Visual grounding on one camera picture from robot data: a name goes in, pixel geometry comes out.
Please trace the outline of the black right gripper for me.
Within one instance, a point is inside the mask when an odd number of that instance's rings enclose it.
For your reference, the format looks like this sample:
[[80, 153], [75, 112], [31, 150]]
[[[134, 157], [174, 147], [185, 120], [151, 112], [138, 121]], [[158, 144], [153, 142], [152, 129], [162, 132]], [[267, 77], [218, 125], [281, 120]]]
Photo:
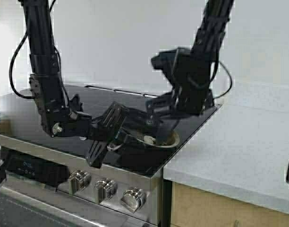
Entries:
[[146, 102], [148, 115], [159, 119], [156, 144], [163, 145], [180, 119], [200, 116], [215, 107], [211, 84], [211, 64], [205, 55], [190, 49], [177, 49], [171, 73], [164, 74], [172, 85], [170, 92]]

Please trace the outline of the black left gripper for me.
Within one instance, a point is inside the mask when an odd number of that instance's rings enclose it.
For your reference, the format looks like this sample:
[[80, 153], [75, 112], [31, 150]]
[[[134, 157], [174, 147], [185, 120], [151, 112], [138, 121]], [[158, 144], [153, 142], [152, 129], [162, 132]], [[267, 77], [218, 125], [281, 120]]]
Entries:
[[108, 146], [116, 138], [122, 125], [125, 130], [154, 132], [154, 124], [147, 123], [150, 120], [145, 111], [128, 109], [113, 102], [101, 116], [94, 119], [79, 112], [76, 126], [72, 128], [72, 131], [77, 136], [93, 141], [90, 150], [85, 154], [85, 159], [90, 167], [101, 168]]

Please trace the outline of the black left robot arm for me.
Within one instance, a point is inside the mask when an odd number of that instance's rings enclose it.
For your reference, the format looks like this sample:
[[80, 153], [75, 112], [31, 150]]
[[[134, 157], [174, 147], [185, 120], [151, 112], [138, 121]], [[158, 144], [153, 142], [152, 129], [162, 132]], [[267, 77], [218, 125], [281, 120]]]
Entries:
[[131, 133], [138, 129], [143, 111], [112, 101], [97, 117], [83, 111], [79, 95], [69, 98], [61, 76], [60, 53], [55, 47], [51, 24], [53, 5], [46, 0], [23, 0], [32, 74], [32, 99], [44, 132], [52, 138], [81, 137], [92, 142], [85, 158], [95, 168], [110, 152], [123, 165], [137, 165], [149, 159], [150, 149]]

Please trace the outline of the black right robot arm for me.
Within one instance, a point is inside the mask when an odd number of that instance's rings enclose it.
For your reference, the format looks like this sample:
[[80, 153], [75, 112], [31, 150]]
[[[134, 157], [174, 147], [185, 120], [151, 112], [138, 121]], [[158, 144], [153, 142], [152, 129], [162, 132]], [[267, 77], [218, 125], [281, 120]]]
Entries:
[[172, 85], [170, 92], [146, 103], [148, 122], [157, 126], [157, 145], [167, 140], [181, 119], [200, 116], [215, 106], [210, 85], [233, 4], [232, 0], [209, 0], [192, 48], [178, 47], [152, 57], [152, 67], [162, 71]]

